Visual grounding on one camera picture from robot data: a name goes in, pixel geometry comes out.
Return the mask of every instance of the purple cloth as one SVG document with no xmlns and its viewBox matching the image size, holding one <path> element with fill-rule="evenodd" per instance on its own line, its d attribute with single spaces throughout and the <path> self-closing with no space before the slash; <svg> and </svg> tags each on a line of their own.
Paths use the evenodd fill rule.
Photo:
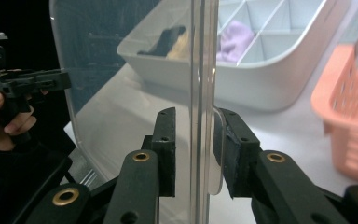
<svg viewBox="0 0 358 224">
<path fill-rule="evenodd" d="M 246 51 L 255 34 L 247 25 L 232 21 L 220 36 L 216 60 L 236 63 Z"/>
</svg>

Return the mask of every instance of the pink basket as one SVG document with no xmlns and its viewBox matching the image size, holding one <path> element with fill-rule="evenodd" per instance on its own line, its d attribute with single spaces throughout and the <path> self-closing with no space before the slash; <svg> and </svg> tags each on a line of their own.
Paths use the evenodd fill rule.
<svg viewBox="0 0 358 224">
<path fill-rule="evenodd" d="M 311 96 L 331 136 L 333 163 L 358 180 L 358 66 L 356 43 L 336 46 Z"/>
</svg>

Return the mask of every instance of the transparent lid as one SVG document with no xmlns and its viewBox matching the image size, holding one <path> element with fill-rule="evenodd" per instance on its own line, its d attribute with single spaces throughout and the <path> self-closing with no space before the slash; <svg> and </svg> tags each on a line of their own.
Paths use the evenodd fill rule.
<svg viewBox="0 0 358 224">
<path fill-rule="evenodd" d="M 210 156 L 216 2 L 50 0 L 76 144 L 99 176 L 118 176 L 158 112 L 176 108 L 176 192 L 160 198 L 161 223 L 207 223 L 220 189 Z"/>
</svg>

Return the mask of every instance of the black sleeve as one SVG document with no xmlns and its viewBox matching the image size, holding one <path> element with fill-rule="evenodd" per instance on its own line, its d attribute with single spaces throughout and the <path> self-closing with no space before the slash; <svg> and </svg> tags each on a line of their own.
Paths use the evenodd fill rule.
<svg viewBox="0 0 358 224">
<path fill-rule="evenodd" d="M 26 184 L 27 177 L 47 154 L 48 149 L 39 143 L 17 146 L 9 152 L 0 151 L 0 209 L 10 203 L 9 190 Z"/>
</svg>

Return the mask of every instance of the white storage organizer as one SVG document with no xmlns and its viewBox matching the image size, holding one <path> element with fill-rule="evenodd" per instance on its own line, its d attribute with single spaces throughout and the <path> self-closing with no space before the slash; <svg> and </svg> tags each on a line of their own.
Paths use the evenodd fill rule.
<svg viewBox="0 0 358 224">
<path fill-rule="evenodd" d="M 218 35 L 235 20 L 250 27 L 255 38 L 237 63 L 217 63 L 215 98 L 267 111 L 291 105 L 349 4 L 349 0 L 220 1 Z M 152 49 L 163 30 L 189 20 L 188 6 L 163 0 L 124 38 L 117 53 L 145 81 L 186 91 L 188 60 L 137 53 Z"/>
</svg>

